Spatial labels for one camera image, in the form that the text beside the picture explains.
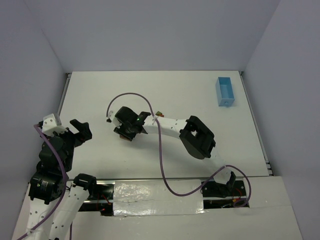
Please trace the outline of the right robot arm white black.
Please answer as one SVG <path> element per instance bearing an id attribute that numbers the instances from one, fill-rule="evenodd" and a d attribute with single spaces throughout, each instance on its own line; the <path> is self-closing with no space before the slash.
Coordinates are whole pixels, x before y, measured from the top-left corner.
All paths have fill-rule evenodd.
<path id="1" fill-rule="evenodd" d="M 138 134 L 159 134 L 181 140 L 189 155 L 202 160 L 210 171 L 221 170 L 213 178 L 217 183 L 234 184 L 235 174 L 219 156 L 213 132 L 198 117 L 192 115 L 188 119 L 173 119 L 152 116 L 145 111 L 136 114 L 126 106 L 117 112 L 110 111 L 107 116 L 109 122 L 115 125 L 114 132 L 130 142 Z"/>

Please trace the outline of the aluminium table edge rail right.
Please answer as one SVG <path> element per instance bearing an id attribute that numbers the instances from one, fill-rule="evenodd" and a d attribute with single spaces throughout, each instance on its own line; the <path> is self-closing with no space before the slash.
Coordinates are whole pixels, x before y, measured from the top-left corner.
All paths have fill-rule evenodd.
<path id="1" fill-rule="evenodd" d="M 245 93 L 245 96 L 246 96 L 246 100 L 247 100 L 247 103 L 248 103 L 248 107 L 249 107 L 250 114 L 251 114 L 251 117 L 252 117 L 252 120 L 253 120 L 253 124 L 254 124 L 254 127 L 255 127 L 255 131 L 256 131 L 256 134 L 257 134 L 257 137 L 258 137 L 259 145 L 260 145 L 260 148 L 261 148 L 261 151 L 262 151 L 262 154 L 263 154 L 263 158 L 264 158 L 264 161 L 265 161 L 265 164 L 266 164 L 266 168 L 267 168 L 268 174 L 270 176 L 274 176 L 274 173 L 273 173 L 273 170 L 272 170 L 272 166 L 271 166 L 269 158 L 267 156 L 267 152 L 266 152 L 266 149 L 265 149 L 265 146 L 264 146 L 264 143 L 263 143 L 263 139 L 262 139 L 262 136 L 261 136 L 261 133 L 260 133 L 260 129 L 259 129 L 259 126 L 258 126 L 258 123 L 257 123 L 257 120 L 256 120 L 256 116 L 255 116 L 255 113 L 254 113 L 254 110 L 253 110 L 253 107 L 252 107 L 250 96 L 249 96 L 248 90 L 247 90 L 246 85 L 245 85 L 245 80 L 243 78 L 244 72 L 243 71 L 239 71 L 238 73 L 239 73 L 239 76 L 240 76 L 240 79 L 241 79 L 242 87 L 243 87 L 243 90 L 244 90 L 244 93 Z"/>

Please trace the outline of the silver tape white foam board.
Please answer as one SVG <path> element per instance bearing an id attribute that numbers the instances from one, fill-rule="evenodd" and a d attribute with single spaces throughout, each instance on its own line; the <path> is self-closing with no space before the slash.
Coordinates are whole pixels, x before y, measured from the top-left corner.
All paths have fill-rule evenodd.
<path id="1" fill-rule="evenodd" d="M 172 194 L 162 180 L 116 181 L 114 216 L 175 216 L 204 213 L 200 190 L 189 196 Z"/>

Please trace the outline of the blue plastic box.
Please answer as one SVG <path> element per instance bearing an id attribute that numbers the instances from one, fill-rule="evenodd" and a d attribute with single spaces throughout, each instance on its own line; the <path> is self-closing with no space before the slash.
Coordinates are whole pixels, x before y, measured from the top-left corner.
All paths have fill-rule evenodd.
<path id="1" fill-rule="evenodd" d="M 218 77 L 216 84 L 216 96 L 219 107 L 231 107 L 235 101 L 230 77 Z"/>

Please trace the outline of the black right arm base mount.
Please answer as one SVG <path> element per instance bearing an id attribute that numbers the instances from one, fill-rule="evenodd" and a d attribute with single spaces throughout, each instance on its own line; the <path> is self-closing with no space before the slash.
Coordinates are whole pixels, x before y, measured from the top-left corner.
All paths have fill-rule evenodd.
<path id="1" fill-rule="evenodd" d="M 236 175 L 231 172 L 230 180 L 227 184 L 217 183 L 214 180 L 208 181 L 202 188 L 201 193 L 203 197 L 244 197 L 246 190 L 242 180 L 236 180 Z"/>

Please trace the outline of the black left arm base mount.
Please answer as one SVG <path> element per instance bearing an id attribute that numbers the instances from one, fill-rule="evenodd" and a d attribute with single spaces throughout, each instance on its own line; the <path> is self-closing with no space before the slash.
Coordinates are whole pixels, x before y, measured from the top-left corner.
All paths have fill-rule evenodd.
<path id="1" fill-rule="evenodd" d="M 59 210 L 96 212 L 102 216 L 114 215 L 114 184 L 99 182 L 94 176 L 79 174 L 63 197 Z"/>

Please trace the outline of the aluminium table edge rail left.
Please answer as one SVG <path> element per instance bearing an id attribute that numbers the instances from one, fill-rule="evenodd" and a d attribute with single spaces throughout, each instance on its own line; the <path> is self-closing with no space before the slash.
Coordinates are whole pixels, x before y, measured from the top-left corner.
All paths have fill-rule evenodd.
<path id="1" fill-rule="evenodd" d="M 68 90 L 68 86 L 69 86 L 71 77 L 72 77 L 72 73 L 71 72 L 66 74 L 66 80 L 65 80 L 65 83 L 64 83 L 64 86 L 63 86 L 63 91 L 62 91 L 62 94 L 61 94 L 61 98 L 60 98 L 60 102 L 59 102 L 59 106 L 58 106 L 58 110 L 57 110 L 57 114 L 58 115 L 61 114 L 61 111 L 62 111 L 62 108 L 63 108 L 63 104 L 64 104 L 64 101 L 65 101 L 65 97 L 66 97 L 66 94 L 67 94 L 67 90 Z"/>

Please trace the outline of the aluminium table edge rail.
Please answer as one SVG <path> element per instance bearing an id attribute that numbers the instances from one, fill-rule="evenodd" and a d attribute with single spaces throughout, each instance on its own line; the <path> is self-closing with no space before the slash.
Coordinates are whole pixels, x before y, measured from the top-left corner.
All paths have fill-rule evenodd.
<path id="1" fill-rule="evenodd" d="M 66 74 L 66 80 L 65 80 L 65 83 L 64 83 L 64 86 L 63 86 L 63 91 L 62 91 L 62 94 L 61 94 L 61 98 L 60 98 L 60 102 L 59 102 L 59 106 L 58 106 L 58 110 L 57 110 L 57 114 L 58 115 L 61 114 L 61 111 L 62 111 L 62 108 L 63 108 L 63 104 L 64 104 L 64 101 L 65 101 L 65 97 L 66 97 L 66 94 L 67 94 L 67 90 L 68 90 L 68 86 L 69 86 L 71 77 L 72 77 L 72 73 L 71 72 Z"/>
<path id="2" fill-rule="evenodd" d="M 242 87 L 243 87 L 243 90 L 244 90 L 244 93 L 245 93 L 245 96 L 246 96 L 246 100 L 247 100 L 247 103 L 248 103 L 248 107 L 249 107 L 250 114 L 251 114 L 251 117 L 252 117 L 252 120 L 253 120 L 253 124 L 254 124 L 254 127 L 255 127 L 255 131 L 256 131 L 256 134 L 257 134 L 257 137 L 258 137 L 259 145 L 260 145 L 260 148 L 261 148 L 261 151 L 262 151 L 262 154 L 263 154 L 263 158 L 264 158 L 264 161 L 265 161 L 265 164 L 266 164 L 266 168 L 267 168 L 268 174 L 270 176 L 274 176 L 274 173 L 273 173 L 273 170 L 272 170 L 272 166 L 271 166 L 269 158 L 267 156 L 267 152 L 266 152 L 266 149 L 265 149 L 265 146 L 264 146 L 264 143 L 263 143 L 263 139 L 262 139 L 262 136 L 261 136 L 261 133 L 260 133 L 260 129 L 259 129 L 259 126 L 258 126 L 258 123 L 257 123 L 257 120 L 256 120 L 256 116 L 255 116 L 255 113 L 254 113 L 254 110 L 253 110 L 253 107 L 252 107 L 250 96 L 249 96 L 248 90 L 247 90 L 246 85 L 245 85 L 245 80 L 243 78 L 244 72 L 243 71 L 239 71 L 238 73 L 239 73 L 239 76 L 240 76 L 240 79 L 241 79 Z"/>

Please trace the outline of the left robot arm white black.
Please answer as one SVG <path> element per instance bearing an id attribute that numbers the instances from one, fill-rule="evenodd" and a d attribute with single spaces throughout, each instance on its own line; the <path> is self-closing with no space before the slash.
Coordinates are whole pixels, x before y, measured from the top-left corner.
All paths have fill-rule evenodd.
<path id="1" fill-rule="evenodd" d="M 87 122 L 73 119 L 70 124 L 76 133 L 52 116 L 34 125 L 43 143 L 29 182 L 29 216 L 22 240 L 63 240 L 70 236 L 77 212 L 96 188 L 96 177 L 85 173 L 67 186 L 75 148 L 92 139 Z"/>

